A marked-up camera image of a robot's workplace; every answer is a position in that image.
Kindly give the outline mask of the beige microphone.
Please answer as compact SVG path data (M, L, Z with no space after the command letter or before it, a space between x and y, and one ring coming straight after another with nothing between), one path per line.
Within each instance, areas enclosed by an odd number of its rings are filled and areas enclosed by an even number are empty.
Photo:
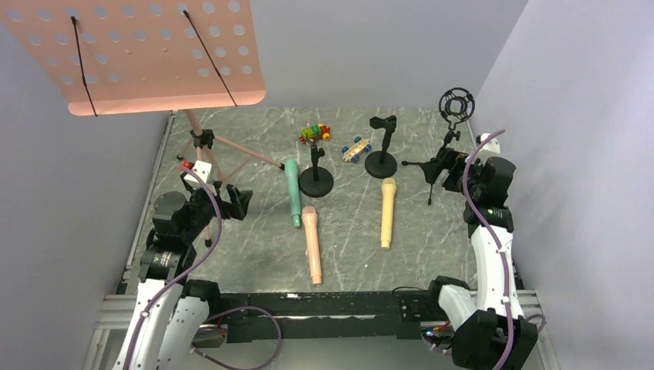
M382 183L382 218L381 218L381 233L380 244L384 250L390 249L393 235L393 211L394 201L396 196L396 181L389 177L383 180Z

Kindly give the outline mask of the black round-base mic stand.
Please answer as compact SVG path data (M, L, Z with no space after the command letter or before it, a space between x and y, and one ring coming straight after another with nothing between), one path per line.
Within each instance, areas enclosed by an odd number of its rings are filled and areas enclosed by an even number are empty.
M366 157L366 172L377 179L392 177L397 170L395 157L388 153L389 145L393 134L396 130L397 118L395 115L386 118L374 116L369 120L369 125L375 129L384 129L385 133L382 141L382 149L370 153Z
M319 159L325 155L323 148L318 148L315 143L312 143L310 154L312 165L299 175L299 189L308 197L324 197L331 192L334 178L326 168L319 166Z

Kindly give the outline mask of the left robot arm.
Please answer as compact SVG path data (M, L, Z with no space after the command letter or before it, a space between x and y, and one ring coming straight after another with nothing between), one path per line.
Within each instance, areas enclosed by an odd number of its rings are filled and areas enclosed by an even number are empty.
M137 299L115 369L172 369L190 349L198 329L217 309L213 281L188 279L196 260L193 242L213 218L243 220L253 196L228 184L228 201L201 188L190 196L172 191L154 203L153 229L140 259Z

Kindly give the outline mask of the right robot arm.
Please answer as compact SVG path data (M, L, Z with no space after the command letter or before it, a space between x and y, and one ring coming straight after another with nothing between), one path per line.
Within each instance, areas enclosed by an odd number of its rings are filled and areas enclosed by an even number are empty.
M515 165L498 150L458 159L444 187L466 196L463 213L477 265L477 290L437 277L430 291L453 330L453 363L466 369L520 369L538 339L517 297L512 270L514 222L505 206Z

